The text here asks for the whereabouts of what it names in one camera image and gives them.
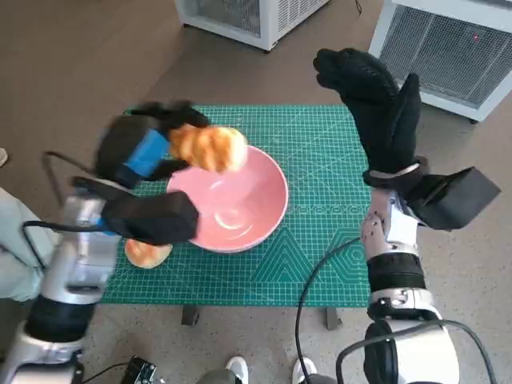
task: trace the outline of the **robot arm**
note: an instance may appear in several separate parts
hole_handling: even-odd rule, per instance
[[[426,286],[416,243],[418,226],[460,228],[499,193],[476,169],[432,176],[423,167],[416,163],[394,175],[365,176],[366,182],[380,187],[371,191],[361,232],[370,283],[368,315],[373,320],[365,339],[442,319]],[[404,178],[415,178],[416,186],[411,188]],[[457,384],[459,379],[456,351],[444,326],[366,346],[364,371],[369,384]]]
[[[167,133],[205,122],[189,103],[151,103],[110,124],[96,156],[98,178],[73,180],[57,225],[62,239],[0,369],[0,384],[82,382],[83,338],[114,271],[121,236],[161,245],[196,234],[198,212],[183,192],[139,198],[131,190],[141,180],[183,169],[180,161],[162,160]],[[154,367],[139,365],[151,378]]]
[[[457,355],[426,287],[416,233],[420,225],[463,228],[499,188],[475,168],[430,174],[426,160],[415,157],[421,109],[416,74],[399,89],[379,60],[354,49],[320,50],[314,67],[318,83],[337,91],[354,116],[368,159],[363,179],[372,187],[361,240],[370,283],[368,315],[374,322],[364,342],[338,356],[338,382],[343,383],[344,357],[364,346],[370,384],[455,384]],[[421,333],[412,333],[422,326]],[[390,336],[396,332],[402,336]]]

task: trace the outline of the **wire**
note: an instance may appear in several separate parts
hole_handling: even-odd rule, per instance
[[[50,230],[62,231],[62,232],[99,232],[102,231],[103,228],[101,226],[67,226],[63,224],[57,224],[54,222],[42,222],[39,220],[29,220],[28,222],[24,222],[22,224],[22,234],[25,238],[27,245],[29,246],[32,254],[35,256],[39,266],[42,270],[46,269],[46,265],[42,262],[41,256],[39,252],[36,250],[32,240],[30,239],[29,233],[26,230],[29,226],[37,226],[40,228],[48,228]]]
[[[359,16],[361,16],[361,14],[362,14],[362,7],[361,7],[361,3],[359,2],[359,0],[355,0],[355,7],[358,9]]]
[[[421,333],[425,332],[426,330],[430,328],[435,328],[438,326],[455,326],[461,330],[464,330],[471,338],[473,339],[474,343],[477,345],[478,350],[480,350],[480,354],[482,355],[484,364],[486,365],[487,374],[489,375],[489,380],[491,384],[498,384],[496,380],[496,375],[494,373],[494,369],[492,366],[492,363],[490,362],[489,354],[486,351],[486,348],[484,347],[482,340],[476,335],[475,332],[472,331],[471,328],[469,328],[467,325],[462,324],[461,322],[456,322],[454,320],[430,320],[428,322],[424,322],[423,324],[420,324],[419,326],[412,326],[411,328],[407,328],[405,330],[400,330],[398,332],[392,332],[389,334],[382,334],[380,336],[375,336],[373,338],[369,338],[367,340],[361,340],[360,342],[355,342],[351,346],[348,346],[345,348],[336,359],[336,378],[338,379],[338,384],[343,384],[343,373],[342,373],[342,363],[343,359],[354,352],[355,350],[358,350],[359,348],[363,348],[365,346],[369,346],[372,344],[375,344],[377,342],[383,342],[387,340],[391,340],[394,338],[399,338],[401,336],[407,336],[408,334],[415,334],[415,333]]]
[[[104,370],[102,370],[101,372],[98,372],[97,374],[94,374],[93,376],[91,376],[90,378],[88,378],[87,380],[84,380],[82,382],[82,384],[86,384],[87,382],[90,382],[98,377],[100,377],[102,374],[104,374],[105,372],[107,372],[108,370],[111,370],[112,368],[117,368],[118,366],[127,366],[128,364],[130,364],[130,362],[120,362],[118,364],[113,364],[111,366],[108,366],[107,368],[105,368]]]
[[[314,268],[313,272],[311,272],[311,276],[310,276],[310,278],[308,278],[306,284],[304,285],[304,289],[302,290],[301,298],[298,301],[297,316],[295,318],[295,345],[297,346],[298,360],[301,362],[302,372],[304,373],[304,377],[305,377],[307,384],[311,384],[311,381],[310,381],[309,374],[307,372],[306,364],[304,363],[304,356],[302,355],[301,342],[298,337],[299,331],[300,331],[302,308],[304,307],[304,302],[306,300],[307,293],[310,290],[311,283],[315,280],[318,272],[326,264],[326,262],[328,262],[330,260],[330,258],[332,258],[335,254],[344,250],[345,248],[354,244],[357,241],[359,241],[359,238],[353,238],[352,240],[349,240],[348,242],[345,242],[345,243],[341,244],[340,246],[337,246],[333,250],[326,252],[323,259],[320,260],[320,262]]]
[[[85,172],[86,174],[94,175],[92,170],[81,164],[80,162],[77,162],[76,160],[64,155],[60,154],[59,152],[54,152],[52,150],[48,150],[42,154],[41,162],[42,167],[46,172],[46,176],[48,177],[48,180],[51,184],[51,189],[53,190],[55,197],[58,201],[58,204],[62,206],[64,204],[64,197],[62,196],[62,192],[60,187],[58,186],[57,178],[55,177],[55,172],[53,168],[51,167],[50,158],[58,158],[60,160],[63,160],[64,162],[67,162],[68,164],[71,164],[72,166],[75,166],[79,168],[81,171]]]

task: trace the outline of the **grid lines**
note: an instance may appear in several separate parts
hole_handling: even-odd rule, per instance
[[[304,282],[329,249],[357,237],[370,203],[362,182],[366,157],[344,106],[200,106],[212,123],[233,126],[272,156],[290,191],[272,235],[239,254],[176,245],[153,270],[136,268],[119,243],[104,302],[212,306],[296,306]],[[139,195],[161,194],[167,180],[144,182]],[[307,306],[366,306],[361,244],[335,255],[312,285]]]

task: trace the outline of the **floor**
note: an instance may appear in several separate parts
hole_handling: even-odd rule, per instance
[[[283,39],[271,54],[180,27],[171,0],[5,0],[0,13],[0,146],[11,161],[0,186],[42,218],[57,205],[42,176],[43,150],[60,150],[88,162],[102,128],[125,107],[148,98],[189,98],[199,103],[331,104],[311,61],[322,47],[367,49],[380,1],[331,4]],[[472,126],[464,118],[425,106],[418,152],[436,172],[478,165],[503,189],[466,229],[422,230],[420,246],[431,290],[447,318],[470,325],[484,341],[500,383],[512,383],[512,224],[508,218],[512,173],[512,97]],[[63,167],[62,176],[71,175]],[[0,304],[0,348],[24,308]],[[360,339],[364,310],[341,311],[343,327],[327,332],[321,314],[308,310],[304,351],[322,373],[334,375],[336,354]],[[198,327],[179,325],[168,306],[100,306],[87,338],[89,374],[138,354],[156,363],[172,383],[194,383],[233,354],[246,356],[252,382],[284,383],[296,359],[294,310],[206,308]],[[461,382],[487,382],[474,346],[453,332]],[[345,364],[347,382],[364,382],[362,355]],[[120,372],[97,384],[116,382]]]

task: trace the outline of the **bread roll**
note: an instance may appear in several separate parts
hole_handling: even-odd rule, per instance
[[[213,172],[239,170],[247,160],[247,140],[235,128],[185,124],[170,132],[170,152],[175,158]]]
[[[152,246],[129,238],[125,243],[125,254],[128,260],[139,268],[155,268],[169,256],[173,246]]]

